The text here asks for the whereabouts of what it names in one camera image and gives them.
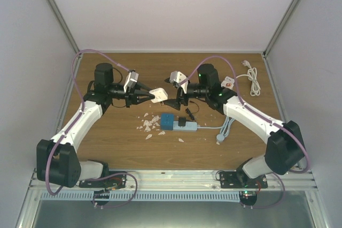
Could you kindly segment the white square plug adapter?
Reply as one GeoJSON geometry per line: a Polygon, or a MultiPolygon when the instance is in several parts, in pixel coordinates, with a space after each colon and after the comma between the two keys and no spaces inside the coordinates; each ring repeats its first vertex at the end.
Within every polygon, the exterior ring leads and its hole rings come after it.
{"type": "Polygon", "coordinates": [[[154,95],[154,98],[151,99],[152,103],[160,103],[168,99],[168,94],[163,88],[156,88],[156,89],[150,90],[149,93],[151,95],[154,95]]]}

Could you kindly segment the blue cube plug adapter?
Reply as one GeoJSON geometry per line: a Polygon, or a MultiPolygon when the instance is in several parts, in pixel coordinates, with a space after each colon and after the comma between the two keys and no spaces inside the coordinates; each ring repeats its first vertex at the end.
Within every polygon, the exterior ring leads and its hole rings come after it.
{"type": "Polygon", "coordinates": [[[174,126],[174,114],[162,113],[160,119],[160,129],[172,131],[174,126]]]}

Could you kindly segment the light blue power strip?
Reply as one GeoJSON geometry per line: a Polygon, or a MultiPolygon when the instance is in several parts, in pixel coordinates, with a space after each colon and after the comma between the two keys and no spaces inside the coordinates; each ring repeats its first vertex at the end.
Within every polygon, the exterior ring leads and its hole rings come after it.
{"type": "Polygon", "coordinates": [[[178,121],[173,122],[174,131],[197,131],[197,122],[186,121],[185,126],[179,126],[178,121]]]}

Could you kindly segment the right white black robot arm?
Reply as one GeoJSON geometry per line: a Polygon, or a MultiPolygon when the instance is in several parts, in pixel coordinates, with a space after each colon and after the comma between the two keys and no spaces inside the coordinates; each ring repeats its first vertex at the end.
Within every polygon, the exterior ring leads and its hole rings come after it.
{"type": "Polygon", "coordinates": [[[272,172],[283,175],[307,157],[300,128],[295,122],[274,119],[243,101],[237,91],[223,85],[211,64],[200,65],[197,74],[199,82],[191,83],[183,73],[172,72],[165,81],[177,88],[177,96],[166,100],[165,104],[180,109],[191,98],[203,99],[211,109],[241,123],[262,139],[266,144],[265,153],[246,160],[236,169],[237,183],[241,187],[248,188],[256,178],[272,172]]]}

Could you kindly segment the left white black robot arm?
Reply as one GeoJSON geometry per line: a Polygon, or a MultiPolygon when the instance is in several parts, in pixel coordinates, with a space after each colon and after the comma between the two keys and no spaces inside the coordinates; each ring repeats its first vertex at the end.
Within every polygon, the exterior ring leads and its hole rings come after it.
{"type": "Polygon", "coordinates": [[[91,127],[113,104],[124,100],[125,106],[138,105],[156,97],[152,89],[138,81],[138,74],[130,70],[125,83],[115,83],[113,66],[98,64],[94,80],[88,85],[81,105],[67,124],[51,139],[42,139],[36,147],[37,178],[46,185],[51,183],[72,188],[77,182],[92,180],[98,187],[110,182],[110,174],[100,161],[79,161],[77,150],[91,127]]]}

